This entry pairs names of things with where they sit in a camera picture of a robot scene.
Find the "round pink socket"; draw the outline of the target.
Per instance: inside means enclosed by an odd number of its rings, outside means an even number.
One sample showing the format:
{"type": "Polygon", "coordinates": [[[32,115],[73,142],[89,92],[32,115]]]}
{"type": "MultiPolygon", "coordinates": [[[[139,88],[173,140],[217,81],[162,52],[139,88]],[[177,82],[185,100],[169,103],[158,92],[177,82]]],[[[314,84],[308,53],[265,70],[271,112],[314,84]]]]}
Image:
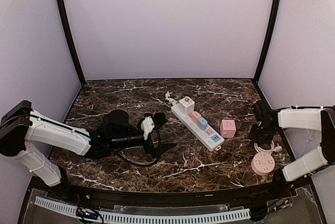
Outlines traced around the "round pink socket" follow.
{"type": "Polygon", "coordinates": [[[275,168],[274,158],[266,152],[259,152],[253,157],[251,168],[257,175],[266,176],[275,168]]]}

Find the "pink cube socket adapter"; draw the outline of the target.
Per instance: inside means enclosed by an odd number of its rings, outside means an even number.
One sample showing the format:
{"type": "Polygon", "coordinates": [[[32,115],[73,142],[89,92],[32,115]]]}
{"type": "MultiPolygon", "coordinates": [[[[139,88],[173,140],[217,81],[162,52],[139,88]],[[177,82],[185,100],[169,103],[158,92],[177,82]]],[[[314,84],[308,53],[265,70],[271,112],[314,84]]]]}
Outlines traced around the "pink cube socket adapter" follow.
{"type": "Polygon", "coordinates": [[[236,133],[236,124],[232,119],[223,119],[220,124],[220,134],[224,138],[233,138],[236,133]]]}

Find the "small blue charger plug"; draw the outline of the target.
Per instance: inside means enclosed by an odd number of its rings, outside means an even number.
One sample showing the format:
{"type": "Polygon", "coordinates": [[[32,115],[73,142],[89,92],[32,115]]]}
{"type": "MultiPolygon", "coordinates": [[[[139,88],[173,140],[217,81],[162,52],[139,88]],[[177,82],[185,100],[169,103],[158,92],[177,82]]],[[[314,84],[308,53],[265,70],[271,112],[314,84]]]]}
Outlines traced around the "small blue charger plug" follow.
{"type": "Polygon", "coordinates": [[[198,120],[197,126],[201,131],[205,131],[207,129],[207,126],[208,126],[208,121],[205,118],[201,117],[198,120]]]}

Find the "small pink charger plug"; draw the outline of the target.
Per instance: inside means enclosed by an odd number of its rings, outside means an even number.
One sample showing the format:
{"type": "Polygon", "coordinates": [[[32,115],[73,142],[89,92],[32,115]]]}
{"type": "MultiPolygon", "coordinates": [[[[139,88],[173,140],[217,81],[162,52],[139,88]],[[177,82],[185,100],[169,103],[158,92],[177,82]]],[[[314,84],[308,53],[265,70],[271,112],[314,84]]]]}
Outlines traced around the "small pink charger plug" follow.
{"type": "Polygon", "coordinates": [[[198,120],[202,117],[201,114],[198,113],[197,111],[191,112],[188,116],[192,120],[192,122],[196,125],[198,124],[198,120]]]}

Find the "white multicolour power strip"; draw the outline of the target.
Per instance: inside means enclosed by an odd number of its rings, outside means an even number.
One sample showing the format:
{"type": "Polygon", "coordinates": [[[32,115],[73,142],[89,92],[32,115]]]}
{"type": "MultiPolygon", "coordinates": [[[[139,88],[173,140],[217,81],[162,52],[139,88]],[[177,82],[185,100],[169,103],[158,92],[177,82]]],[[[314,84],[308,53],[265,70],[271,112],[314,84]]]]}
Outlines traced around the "white multicolour power strip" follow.
{"type": "Polygon", "coordinates": [[[209,151],[221,149],[224,138],[198,112],[187,110],[185,114],[181,104],[172,106],[171,111],[209,151]]]}

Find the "white cube socket adapter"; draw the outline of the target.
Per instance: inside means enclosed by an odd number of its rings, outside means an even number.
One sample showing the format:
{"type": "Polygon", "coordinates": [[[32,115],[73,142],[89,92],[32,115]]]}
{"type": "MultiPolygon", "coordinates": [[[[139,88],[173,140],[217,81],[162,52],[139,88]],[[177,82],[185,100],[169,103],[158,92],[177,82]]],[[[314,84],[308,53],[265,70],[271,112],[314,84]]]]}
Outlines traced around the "white cube socket adapter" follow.
{"type": "Polygon", "coordinates": [[[195,108],[195,102],[188,96],[185,96],[184,98],[180,99],[179,101],[179,110],[184,115],[189,115],[194,111],[195,108]]]}

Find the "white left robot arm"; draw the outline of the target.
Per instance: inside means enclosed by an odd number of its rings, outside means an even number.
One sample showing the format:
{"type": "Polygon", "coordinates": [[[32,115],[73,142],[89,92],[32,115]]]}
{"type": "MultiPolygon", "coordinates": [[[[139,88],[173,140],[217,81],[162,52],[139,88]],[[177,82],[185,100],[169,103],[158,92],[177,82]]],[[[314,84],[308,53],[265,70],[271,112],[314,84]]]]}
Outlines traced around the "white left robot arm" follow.
{"type": "Polygon", "coordinates": [[[115,155],[140,167],[158,163],[176,143],[162,143],[160,128],[167,123],[164,113],[145,114],[136,127],[129,123],[124,110],[103,115],[95,130],[72,127],[52,120],[32,109],[31,102],[21,101],[1,119],[1,155],[13,157],[49,187],[67,184],[64,169],[51,163],[33,144],[46,143],[88,159],[100,160],[115,155]],[[143,147],[154,159],[149,164],[136,164],[121,156],[126,148],[143,147]]]}

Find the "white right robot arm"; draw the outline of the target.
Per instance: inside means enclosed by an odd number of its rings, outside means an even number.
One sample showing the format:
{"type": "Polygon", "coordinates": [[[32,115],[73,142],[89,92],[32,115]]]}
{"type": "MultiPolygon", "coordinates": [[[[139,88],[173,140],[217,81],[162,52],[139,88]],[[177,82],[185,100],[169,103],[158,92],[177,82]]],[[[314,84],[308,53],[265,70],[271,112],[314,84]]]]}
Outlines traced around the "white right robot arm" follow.
{"type": "Polygon", "coordinates": [[[273,182],[288,184],[334,165],[334,107],[291,106],[273,109],[260,100],[252,106],[256,123],[249,138],[269,146],[283,133],[294,149],[295,160],[273,174],[273,182]]]}

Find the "small circuit board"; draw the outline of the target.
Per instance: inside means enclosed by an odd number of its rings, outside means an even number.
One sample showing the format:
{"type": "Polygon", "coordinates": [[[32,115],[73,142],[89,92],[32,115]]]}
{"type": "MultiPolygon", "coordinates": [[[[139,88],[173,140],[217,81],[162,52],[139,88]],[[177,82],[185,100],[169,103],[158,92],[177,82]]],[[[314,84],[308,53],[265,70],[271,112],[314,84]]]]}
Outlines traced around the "small circuit board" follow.
{"type": "Polygon", "coordinates": [[[97,220],[99,218],[99,215],[89,208],[77,207],[75,214],[83,219],[97,220]]]}

